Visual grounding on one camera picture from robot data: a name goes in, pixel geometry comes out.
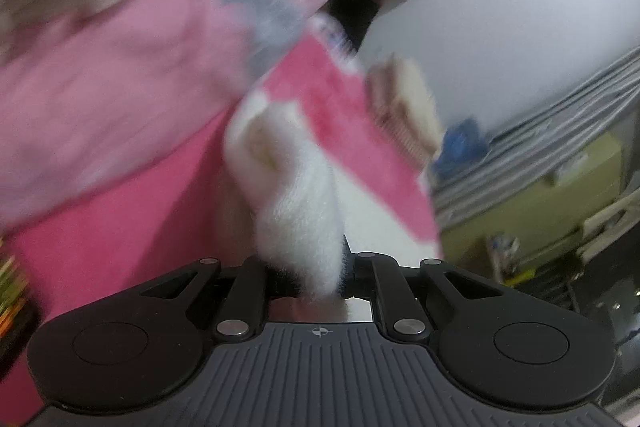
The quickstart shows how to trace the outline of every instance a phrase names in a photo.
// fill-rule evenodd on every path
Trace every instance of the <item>gray ribbed panel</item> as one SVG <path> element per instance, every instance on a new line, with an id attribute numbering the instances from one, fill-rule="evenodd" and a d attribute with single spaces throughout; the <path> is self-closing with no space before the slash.
<path id="1" fill-rule="evenodd" d="M 427 350 L 373 324 L 267 324 L 214 350 L 191 385 L 144 411 L 85 417 L 47 409 L 31 427 L 618 427 L 593 405 L 523 415 L 463 394 Z"/>

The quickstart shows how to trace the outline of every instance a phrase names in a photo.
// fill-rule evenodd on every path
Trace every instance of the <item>white wall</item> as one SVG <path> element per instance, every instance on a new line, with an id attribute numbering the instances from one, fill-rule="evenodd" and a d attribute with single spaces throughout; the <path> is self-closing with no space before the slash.
<path id="1" fill-rule="evenodd" d="M 445 124 L 505 124 L 640 43 L 640 0 L 408 0 L 383 7 L 360 52 L 423 65 Z"/>

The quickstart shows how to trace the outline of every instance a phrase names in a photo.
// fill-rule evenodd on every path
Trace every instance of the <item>silver screw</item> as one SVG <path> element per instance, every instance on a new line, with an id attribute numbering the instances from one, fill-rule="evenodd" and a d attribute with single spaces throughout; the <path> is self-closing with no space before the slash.
<path id="1" fill-rule="evenodd" d="M 239 337 L 249 331 L 249 324 L 244 321 L 229 319 L 220 322 L 216 329 L 221 335 L 226 335 L 227 337 Z"/>
<path id="2" fill-rule="evenodd" d="M 400 319 L 394 324 L 394 329 L 403 335 L 420 335 L 425 328 L 424 322 L 418 319 Z"/>

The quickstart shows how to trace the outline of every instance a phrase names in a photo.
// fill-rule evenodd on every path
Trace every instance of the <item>blue object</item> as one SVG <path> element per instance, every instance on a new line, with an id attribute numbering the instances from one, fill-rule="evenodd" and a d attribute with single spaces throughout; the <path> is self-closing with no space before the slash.
<path id="1" fill-rule="evenodd" d="M 442 141 L 442 153 L 431 169 L 446 180 L 482 160 L 489 152 L 489 143 L 480 133 L 478 122 L 467 118 L 447 129 Z"/>

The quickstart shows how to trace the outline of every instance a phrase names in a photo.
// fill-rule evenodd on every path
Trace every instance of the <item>gray curtain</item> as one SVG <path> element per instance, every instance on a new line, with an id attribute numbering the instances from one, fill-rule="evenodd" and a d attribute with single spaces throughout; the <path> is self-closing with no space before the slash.
<path id="1" fill-rule="evenodd" d="M 640 47 L 564 97 L 498 130 L 489 154 L 432 188 L 442 230 L 527 187 L 580 152 L 640 97 Z"/>

